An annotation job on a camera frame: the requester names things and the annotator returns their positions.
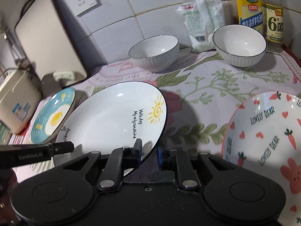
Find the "plate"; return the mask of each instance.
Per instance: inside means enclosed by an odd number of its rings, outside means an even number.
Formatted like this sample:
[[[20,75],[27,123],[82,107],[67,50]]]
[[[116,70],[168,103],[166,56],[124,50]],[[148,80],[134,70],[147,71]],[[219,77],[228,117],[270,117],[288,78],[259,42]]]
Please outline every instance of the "plate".
[[[33,144],[43,144],[53,139],[74,109],[75,90],[66,88],[55,94],[43,107],[31,130]]]
[[[69,116],[56,142],[72,141],[72,153],[56,155],[55,165],[91,151],[103,155],[142,139],[142,161],[165,127],[167,106],[159,89],[145,82],[124,82],[101,90]]]
[[[301,222],[301,100],[265,92],[244,102],[231,118],[222,157],[281,185],[286,204],[278,219]]]

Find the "ribbed white bowl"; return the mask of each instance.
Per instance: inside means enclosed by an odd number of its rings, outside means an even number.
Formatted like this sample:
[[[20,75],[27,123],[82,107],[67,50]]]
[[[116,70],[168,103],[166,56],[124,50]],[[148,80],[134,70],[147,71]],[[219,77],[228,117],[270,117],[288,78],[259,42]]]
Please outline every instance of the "ribbed white bowl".
[[[130,61],[139,68],[160,72],[176,60],[180,51],[179,39],[173,35],[159,35],[138,42],[128,52]]]
[[[213,34],[213,43],[227,63],[238,67],[257,64],[266,50],[264,37],[244,25],[226,25],[219,28]]]

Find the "tablecloth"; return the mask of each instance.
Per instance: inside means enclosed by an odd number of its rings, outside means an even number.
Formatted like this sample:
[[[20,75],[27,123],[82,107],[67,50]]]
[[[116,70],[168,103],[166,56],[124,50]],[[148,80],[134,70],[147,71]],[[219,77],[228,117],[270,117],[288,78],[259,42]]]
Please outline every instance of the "tablecloth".
[[[164,72],[151,73],[125,60],[98,67],[92,75],[73,86],[76,106],[116,83],[151,83],[163,92],[168,105],[168,120],[160,142],[168,149],[182,149],[189,155],[200,151],[219,155],[229,120],[249,97],[269,90],[301,97],[301,68],[285,51],[266,52],[258,64],[237,68],[224,62],[214,50],[195,54],[188,48],[182,49],[175,63]],[[29,127],[21,135],[13,135],[11,144],[30,142],[31,126],[48,100],[40,102]],[[14,170],[21,182],[52,167],[51,160]],[[126,179],[165,181],[172,179],[172,174],[159,172],[153,152],[142,167]]]

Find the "pink bunny illustration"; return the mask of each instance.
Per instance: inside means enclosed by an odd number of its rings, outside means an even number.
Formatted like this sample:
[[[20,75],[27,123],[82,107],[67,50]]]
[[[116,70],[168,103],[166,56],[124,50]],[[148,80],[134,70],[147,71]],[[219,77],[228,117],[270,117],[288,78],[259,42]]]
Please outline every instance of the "pink bunny illustration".
[[[290,191],[292,194],[298,194],[301,192],[301,166],[297,166],[293,158],[288,158],[287,166],[281,166],[280,171],[288,181],[290,181]]]

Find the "qr code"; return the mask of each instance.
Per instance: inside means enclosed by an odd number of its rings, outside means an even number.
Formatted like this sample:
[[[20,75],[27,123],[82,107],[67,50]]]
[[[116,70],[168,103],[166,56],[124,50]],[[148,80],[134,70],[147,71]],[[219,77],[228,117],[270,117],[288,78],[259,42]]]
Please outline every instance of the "qr code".
[[[205,41],[205,36],[196,36],[195,39],[197,39],[198,41]]]

